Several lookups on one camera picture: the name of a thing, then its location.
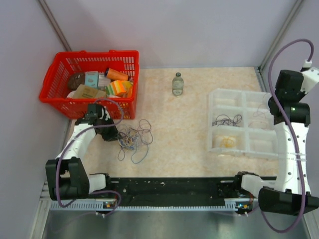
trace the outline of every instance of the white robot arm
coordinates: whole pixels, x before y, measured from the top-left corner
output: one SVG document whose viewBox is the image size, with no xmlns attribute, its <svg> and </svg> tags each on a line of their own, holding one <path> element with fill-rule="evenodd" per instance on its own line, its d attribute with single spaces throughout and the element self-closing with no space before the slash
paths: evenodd
<svg viewBox="0 0 319 239">
<path fill-rule="evenodd" d="M 299 103 L 299 100 L 318 82 L 319 70 L 315 67 L 303 72 L 286 70 L 280 72 L 276 84 L 276 95 L 292 122 L 299 143 L 300 159 L 296 157 L 291 132 L 271 98 L 269 107 L 271 114 L 274 116 L 274 128 L 278 139 L 279 172 L 276 182 L 275 184 L 270 184 L 255 174 L 244 173 L 241 178 L 241 188 L 259 198 L 259 204 L 263 211 L 276 212 L 276 203 L 282 206 L 285 203 L 283 202 L 285 200 L 284 196 L 289 196 L 289 203 L 297 204 L 296 200 L 301 195 L 300 177 L 305 180 L 306 196 L 308 197 L 308 205 L 306 206 L 310 208 L 313 206 L 311 203 L 316 204 L 314 201 L 317 201 L 317 198 L 311 197 L 306 173 L 306 138 L 310 124 L 310 108 L 307 104 Z M 303 175 L 299 174 L 297 160 L 301 161 Z M 267 195 L 267 192 L 265 193 L 267 188 L 272 190 L 269 195 Z M 277 198 L 274 199 L 275 192 L 278 193 Z M 271 200 L 274 200 L 275 205 L 271 209 L 263 207 L 263 202 L 270 200 L 267 197 L 271 197 Z M 287 214 L 295 215 L 296 213 L 296 211 L 287 210 Z"/>
<path fill-rule="evenodd" d="M 105 141 L 117 140 L 119 135 L 116 127 L 98 128 L 98 126 L 106 124 L 114 124 L 114 122 L 100 104 L 89 104 L 84 117 L 76 121 L 73 134 L 67 142 L 67 146 L 70 145 L 71 141 L 73 141 L 73 144 L 64 153 L 59 172 L 59 175 L 63 175 L 67 171 L 70 174 L 69 177 L 59 178 L 59 194 L 62 200 L 87 198 L 92 192 L 106 187 L 109 179 L 108 174 L 87 175 L 81 161 L 89 143 L 96 134 L 100 134 Z M 47 161 L 45 165 L 49 193 L 53 200 L 57 198 L 56 165 L 61 154 L 55 159 Z"/>
</svg>

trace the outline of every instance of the white wall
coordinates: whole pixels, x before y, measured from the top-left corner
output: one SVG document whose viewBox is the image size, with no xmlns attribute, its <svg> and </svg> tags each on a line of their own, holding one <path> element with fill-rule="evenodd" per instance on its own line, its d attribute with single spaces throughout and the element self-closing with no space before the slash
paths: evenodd
<svg viewBox="0 0 319 239">
<path fill-rule="evenodd" d="M 136 49 L 145 67 L 258 66 L 293 0 L 47 0 L 73 50 Z"/>
<path fill-rule="evenodd" d="M 23 239 L 45 163 L 58 153 L 67 125 L 38 100 L 46 70 L 63 48 L 34 0 L 2 0 L 0 22 L 0 238 Z"/>
<path fill-rule="evenodd" d="M 315 45 L 315 54 L 313 57 L 313 66 L 319 67 L 319 31 L 317 24 L 319 22 L 319 1 L 307 0 L 297 18 L 289 28 L 280 48 L 298 38 L 308 38 Z M 272 82 L 275 86 L 280 70 L 300 70 L 304 60 L 308 58 L 310 48 L 307 43 L 297 43 L 286 49 L 275 62 L 272 71 Z M 268 70 L 263 74 L 264 79 L 268 81 Z M 307 137 L 307 173 L 312 194 L 319 196 L 319 86 L 302 100 L 309 104 L 311 108 L 311 125 Z"/>
</svg>

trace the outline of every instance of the red plastic basket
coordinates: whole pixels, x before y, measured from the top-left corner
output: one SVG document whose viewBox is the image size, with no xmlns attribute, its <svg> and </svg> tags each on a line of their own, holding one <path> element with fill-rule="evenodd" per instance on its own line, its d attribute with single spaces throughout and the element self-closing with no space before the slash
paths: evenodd
<svg viewBox="0 0 319 239">
<path fill-rule="evenodd" d="M 87 105 L 93 103 L 95 99 L 66 98 L 71 92 L 67 88 L 68 78 L 75 72 L 105 72 L 107 67 L 121 71 L 133 79 L 132 97 L 110 99 L 120 104 L 125 119 L 134 119 L 139 79 L 139 52 L 135 50 L 57 53 L 45 75 L 39 99 L 44 103 L 49 103 L 70 119 L 83 117 Z M 115 104 L 107 101 L 100 101 L 99 103 L 107 107 L 113 119 L 121 117 L 121 112 Z"/>
</svg>

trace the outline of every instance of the glass bottle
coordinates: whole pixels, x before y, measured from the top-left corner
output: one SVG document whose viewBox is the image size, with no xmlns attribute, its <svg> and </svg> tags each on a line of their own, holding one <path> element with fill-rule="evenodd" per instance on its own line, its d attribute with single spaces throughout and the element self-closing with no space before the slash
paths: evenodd
<svg viewBox="0 0 319 239">
<path fill-rule="evenodd" d="M 184 80 L 181 77 L 180 72 L 177 72 L 172 83 L 171 83 L 172 93 L 176 97 L 179 97 L 183 93 Z"/>
</svg>

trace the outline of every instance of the brown box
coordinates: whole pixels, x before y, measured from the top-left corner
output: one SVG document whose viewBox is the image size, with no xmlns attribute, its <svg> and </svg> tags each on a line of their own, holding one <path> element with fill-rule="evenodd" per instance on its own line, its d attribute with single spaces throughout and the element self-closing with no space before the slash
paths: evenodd
<svg viewBox="0 0 319 239">
<path fill-rule="evenodd" d="M 79 87 L 76 89 L 73 98 L 79 99 L 79 98 L 100 98 L 100 97 L 106 97 L 105 91 L 100 91 L 98 89 L 85 86 L 85 85 L 79 85 Z"/>
</svg>

